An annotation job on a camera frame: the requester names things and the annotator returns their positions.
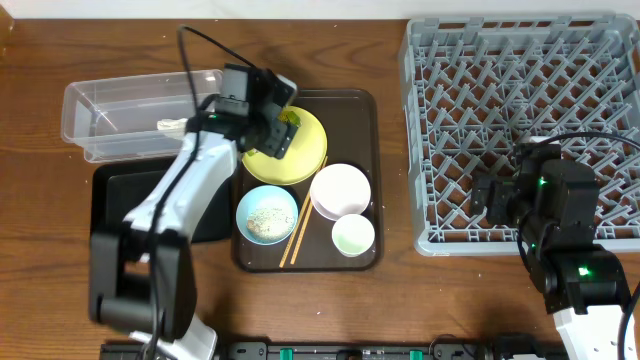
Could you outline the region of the green snack wrapper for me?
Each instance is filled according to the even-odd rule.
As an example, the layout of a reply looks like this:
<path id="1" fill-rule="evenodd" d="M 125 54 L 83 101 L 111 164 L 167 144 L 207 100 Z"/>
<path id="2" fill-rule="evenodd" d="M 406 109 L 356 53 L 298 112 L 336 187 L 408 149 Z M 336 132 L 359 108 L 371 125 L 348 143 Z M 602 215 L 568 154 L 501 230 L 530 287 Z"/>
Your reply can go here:
<path id="1" fill-rule="evenodd" d="M 293 110 L 284 110 L 278 116 L 278 119 L 280 122 L 285 123 L 287 125 L 291 125 L 295 127 L 301 126 L 301 118 Z"/>

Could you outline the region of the light blue bowl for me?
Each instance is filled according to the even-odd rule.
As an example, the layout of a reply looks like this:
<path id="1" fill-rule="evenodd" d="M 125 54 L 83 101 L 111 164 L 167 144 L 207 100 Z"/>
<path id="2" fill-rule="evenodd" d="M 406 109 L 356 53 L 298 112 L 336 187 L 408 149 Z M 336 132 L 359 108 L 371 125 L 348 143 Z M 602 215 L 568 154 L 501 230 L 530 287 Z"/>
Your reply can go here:
<path id="1" fill-rule="evenodd" d="M 246 240 L 269 246 L 286 240 L 292 234 L 298 217 L 298 204 L 287 190 L 262 185 L 242 196 L 235 220 Z"/>

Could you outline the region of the rice food waste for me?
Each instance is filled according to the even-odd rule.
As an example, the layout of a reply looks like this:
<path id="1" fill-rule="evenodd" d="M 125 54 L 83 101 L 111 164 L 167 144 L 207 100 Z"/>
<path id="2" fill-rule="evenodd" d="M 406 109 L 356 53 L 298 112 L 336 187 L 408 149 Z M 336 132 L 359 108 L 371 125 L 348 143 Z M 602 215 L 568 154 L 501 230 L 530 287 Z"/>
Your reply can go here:
<path id="1" fill-rule="evenodd" d="M 294 218 L 283 208 L 260 208 L 252 212 L 247 220 L 248 231 L 263 241 L 275 241 L 289 234 L 294 227 Z"/>

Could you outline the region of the pink bowl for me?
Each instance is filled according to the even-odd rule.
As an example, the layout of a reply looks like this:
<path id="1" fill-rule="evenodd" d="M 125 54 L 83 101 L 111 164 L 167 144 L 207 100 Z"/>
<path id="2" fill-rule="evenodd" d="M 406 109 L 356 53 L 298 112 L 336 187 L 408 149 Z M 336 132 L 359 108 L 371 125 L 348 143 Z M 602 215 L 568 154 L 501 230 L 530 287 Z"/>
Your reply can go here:
<path id="1" fill-rule="evenodd" d="M 318 172 L 310 187 L 314 209 L 337 221 L 349 214 L 361 214 L 369 206 L 372 190 L 368 178 L 355 166 L 337 163 Z"/>

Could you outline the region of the pale green cup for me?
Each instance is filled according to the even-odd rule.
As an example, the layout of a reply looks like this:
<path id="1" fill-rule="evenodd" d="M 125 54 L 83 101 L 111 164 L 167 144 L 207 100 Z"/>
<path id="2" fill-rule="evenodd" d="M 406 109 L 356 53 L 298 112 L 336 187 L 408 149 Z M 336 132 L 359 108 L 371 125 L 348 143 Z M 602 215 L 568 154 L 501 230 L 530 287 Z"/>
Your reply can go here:
<path id="1" fill-rule="evenodd" d="M 349 214 L 337 220 L 331 231 L 334 246 L 346 257 L 364 254 L 375 241 L 373 224 L 364 216 Z"/>

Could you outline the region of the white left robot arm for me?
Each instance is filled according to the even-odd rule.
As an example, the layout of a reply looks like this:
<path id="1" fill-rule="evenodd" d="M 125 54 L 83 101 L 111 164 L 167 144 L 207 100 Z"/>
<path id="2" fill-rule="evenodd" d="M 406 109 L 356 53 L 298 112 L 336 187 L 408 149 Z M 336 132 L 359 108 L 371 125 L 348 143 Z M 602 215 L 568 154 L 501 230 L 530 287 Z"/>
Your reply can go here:
<path id="1" fill-rule="evenodd" d="M 191 241 L 238 156 L 282 159 L 299 122 L 290 104 L 234 109 L 211 95 L 187 120 L 182 148 L 151 193 L 119 226 L 90 235 L 89 317 L 144 343 L 140 359 L 210 359 L 216 332 L 195 313 Z"/>

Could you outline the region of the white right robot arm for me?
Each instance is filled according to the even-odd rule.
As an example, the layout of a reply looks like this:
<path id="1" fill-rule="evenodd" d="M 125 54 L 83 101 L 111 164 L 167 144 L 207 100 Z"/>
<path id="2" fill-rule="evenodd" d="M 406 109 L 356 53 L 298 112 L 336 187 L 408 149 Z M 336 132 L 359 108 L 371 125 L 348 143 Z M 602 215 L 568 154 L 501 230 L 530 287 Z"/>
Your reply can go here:
<path id="1" fill-rule="evenodd" d="M 618 257 L 595 241 L 594 170 L 565 159 L 559 144 L 516 148 L 517 169 L 473 177 L 470 210 L 517 230 L 516 244 L 571 359 L 636 359 L 633 310 Z"/>

